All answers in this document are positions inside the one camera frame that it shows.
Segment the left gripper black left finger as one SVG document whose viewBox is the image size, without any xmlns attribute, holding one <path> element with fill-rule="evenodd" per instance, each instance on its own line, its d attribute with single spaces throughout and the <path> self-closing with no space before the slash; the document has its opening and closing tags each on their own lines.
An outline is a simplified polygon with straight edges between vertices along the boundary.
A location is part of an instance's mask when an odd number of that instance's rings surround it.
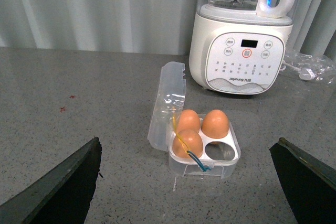
<svg viewBox="0 0 336 224">
<path fill-rule="evenodd" d="M 94 137 L 1 205 L 1 223 L 84 223 L 100 176 L 102 146 Z"/>
</svg>

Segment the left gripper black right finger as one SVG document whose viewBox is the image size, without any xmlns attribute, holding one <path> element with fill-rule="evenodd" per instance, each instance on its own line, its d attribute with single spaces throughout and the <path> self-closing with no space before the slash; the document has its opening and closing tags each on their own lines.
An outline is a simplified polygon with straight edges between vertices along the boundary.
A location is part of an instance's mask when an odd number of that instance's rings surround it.
<svg viewBox="0 0 336 224">
<path fill-rule="evenodd" d="M 284 137 L 269 150 L 296 221 L 335 223 L 335 169 Z"/>
</svg>

